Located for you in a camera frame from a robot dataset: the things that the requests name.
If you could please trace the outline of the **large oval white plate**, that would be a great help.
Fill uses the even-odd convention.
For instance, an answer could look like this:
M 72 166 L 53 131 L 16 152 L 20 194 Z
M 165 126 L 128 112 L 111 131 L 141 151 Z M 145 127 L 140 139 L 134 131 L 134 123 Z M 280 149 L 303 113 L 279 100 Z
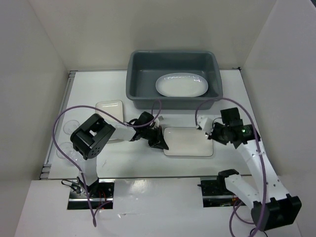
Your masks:
M 208 82 L 192 73 L 171 73 L 157 79 L 156 90 L 166 97 L 199 97 L 208 91 Z

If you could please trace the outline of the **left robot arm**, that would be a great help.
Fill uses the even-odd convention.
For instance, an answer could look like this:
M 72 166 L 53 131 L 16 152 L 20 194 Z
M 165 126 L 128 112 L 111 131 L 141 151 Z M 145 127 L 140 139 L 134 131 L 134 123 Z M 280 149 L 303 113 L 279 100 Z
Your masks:
M 89 198 L 98 193 L 97 156 L 110 140 L 134 142 L 140 139 L 147 140 L 151 148 L 169 149 L 162 127 L 157 125 L 154 116 L 148 112 L 143 112 L 139 118 L 127 124 L 106 121 L 99 114 L 90 116 L 70 137 L 74 150 L 83 158 L 77 177 L 80 191 Z

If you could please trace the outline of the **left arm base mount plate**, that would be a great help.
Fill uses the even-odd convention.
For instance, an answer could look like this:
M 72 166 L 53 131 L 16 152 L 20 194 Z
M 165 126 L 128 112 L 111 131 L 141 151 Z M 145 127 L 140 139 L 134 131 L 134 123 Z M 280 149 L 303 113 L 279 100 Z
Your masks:
M 79 185 L 77 180 L 63 179 L 61 184 L 70 188 L 68 210 L 89 209 L 85 190 Z M 101 206 L 101 209 L 112 209 L 114 187 L 114 179 L 100 179 L 96 191 L 93 194 L 89 194 L 92 208 L 97 209 Z

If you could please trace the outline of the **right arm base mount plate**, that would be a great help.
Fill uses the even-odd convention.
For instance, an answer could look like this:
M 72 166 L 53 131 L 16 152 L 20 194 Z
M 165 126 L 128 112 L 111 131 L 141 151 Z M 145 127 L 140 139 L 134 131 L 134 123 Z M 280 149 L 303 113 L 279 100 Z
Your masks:
M 223 188 L 216 176 L 200 177 L 200 183 L 197 186 L 200 187 L 202 193 L 204 208 L 227 207 L 240 203 L 234 193 Z

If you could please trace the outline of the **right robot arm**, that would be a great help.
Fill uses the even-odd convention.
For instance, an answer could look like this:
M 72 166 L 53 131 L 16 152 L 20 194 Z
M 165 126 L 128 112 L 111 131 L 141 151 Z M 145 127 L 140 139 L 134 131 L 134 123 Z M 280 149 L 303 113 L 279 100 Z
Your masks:
M 242 156 L 255 181 L 253 188 L 234 169 L 220 171 L 217 175 L 218 192 L 232 192 L 249 209 L 254 225 L 267 231 L 294 223 L 302 203 L 292 196 L 274 171 L 261 141 L 251 124 L 243 124 L 238 108 L 221 110 L 222 122 L 216 122 L 209 136 L 223 145 L 233 144 Z

